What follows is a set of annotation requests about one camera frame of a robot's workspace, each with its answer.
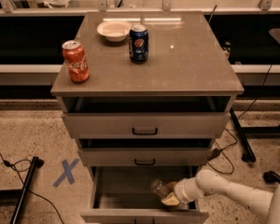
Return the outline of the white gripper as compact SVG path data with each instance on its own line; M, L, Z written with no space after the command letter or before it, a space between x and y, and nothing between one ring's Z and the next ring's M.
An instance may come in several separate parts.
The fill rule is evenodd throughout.
M164 205L178 206L180 205L180 201L182 203L190 203L199 197L197 183L194 177L184 178L178 182L173 181L166 186L169 189L173 189L174 193L171 192L167 197L161 199Z

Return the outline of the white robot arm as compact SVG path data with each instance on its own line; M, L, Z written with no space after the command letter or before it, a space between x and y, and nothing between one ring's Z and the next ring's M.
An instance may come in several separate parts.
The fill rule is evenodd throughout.
M161 202L168 206L190 203L207 194L217 194L240 204L267 224L280 224L280 175L266 172L264 178L278 182L274 192L231 182L211 170L201 170L192 178L184 178L162 186Z

